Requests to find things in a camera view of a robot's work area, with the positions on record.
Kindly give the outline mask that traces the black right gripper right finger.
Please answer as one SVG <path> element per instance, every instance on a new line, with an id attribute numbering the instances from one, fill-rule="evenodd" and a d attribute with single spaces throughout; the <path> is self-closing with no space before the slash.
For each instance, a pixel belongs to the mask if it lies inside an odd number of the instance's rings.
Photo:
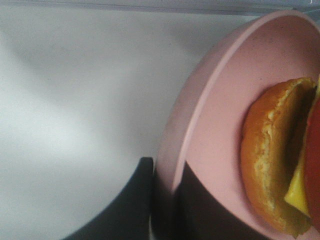
<path id="1" fill-rule="evenodd" d="M 272 235 L 254 229 L 205 188 L 188 163 L 183 166 L 174 220 L 176 240 L 277 240 L 282 234 L 257 216 L 248 198 L 240 201 Z"/>

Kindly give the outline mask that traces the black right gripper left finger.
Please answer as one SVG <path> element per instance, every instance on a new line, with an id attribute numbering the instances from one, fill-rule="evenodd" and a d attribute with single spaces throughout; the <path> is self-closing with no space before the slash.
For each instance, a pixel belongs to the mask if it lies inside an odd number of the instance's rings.
<path id="1" fill-rule="evenodd" d="M 142 157 L 117 197 L 66 240 L 148 240 L 154 162 Z"/>

